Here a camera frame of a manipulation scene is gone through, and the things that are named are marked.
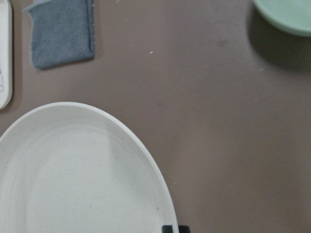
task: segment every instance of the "black object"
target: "black object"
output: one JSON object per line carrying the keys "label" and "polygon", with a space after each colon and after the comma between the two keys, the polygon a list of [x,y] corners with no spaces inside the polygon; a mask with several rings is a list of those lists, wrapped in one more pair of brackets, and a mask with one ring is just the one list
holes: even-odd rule
{"label": "black object", "polygon": [[[179,233],[190,233],[189,226],[178,226],[178,229],[179,229]],[[162,233],[173,233],[172,226],[163,226]]]}

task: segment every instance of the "white tray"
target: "white tray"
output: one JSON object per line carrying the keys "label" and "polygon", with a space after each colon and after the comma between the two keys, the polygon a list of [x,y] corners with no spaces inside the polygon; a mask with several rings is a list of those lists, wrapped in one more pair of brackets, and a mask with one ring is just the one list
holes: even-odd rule
{"label": "white tray", "polygon": [[120,121],[72,102],[41,106],[0,138],[1,233],[178,233],[150,153]]}
{"label": "white tray", "polygon": [[12,96],[12,8],[0,0],[0,109]]}

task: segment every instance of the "oval plate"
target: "oval plate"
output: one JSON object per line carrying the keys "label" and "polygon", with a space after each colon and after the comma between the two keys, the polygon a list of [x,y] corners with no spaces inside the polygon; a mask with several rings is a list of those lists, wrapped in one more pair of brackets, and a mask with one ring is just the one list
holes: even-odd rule
{"label": "oval plate", "polygon": [[160,233],[176,215],[163,176],[120,121],[72,102],[36,108],[0,138],[0,232]]}

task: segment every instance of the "green bowl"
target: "green bowl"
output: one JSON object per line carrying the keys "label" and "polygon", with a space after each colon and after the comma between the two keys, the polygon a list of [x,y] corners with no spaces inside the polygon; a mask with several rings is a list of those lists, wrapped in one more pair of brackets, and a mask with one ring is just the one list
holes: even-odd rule
{"label": "green bowl", "polygon": [[261,15],[282,31],[311,36],[311,0],[254,0]]}

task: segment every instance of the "folded washcloth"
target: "folded washcloth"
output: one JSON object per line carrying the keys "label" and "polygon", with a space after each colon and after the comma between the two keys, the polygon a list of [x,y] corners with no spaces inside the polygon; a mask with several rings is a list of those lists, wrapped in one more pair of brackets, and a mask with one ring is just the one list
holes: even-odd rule
{"label": "folded washcloth", "polygon": [[25,9],[33,21],[36,68],[94,57],[93,0],[39,0]]}

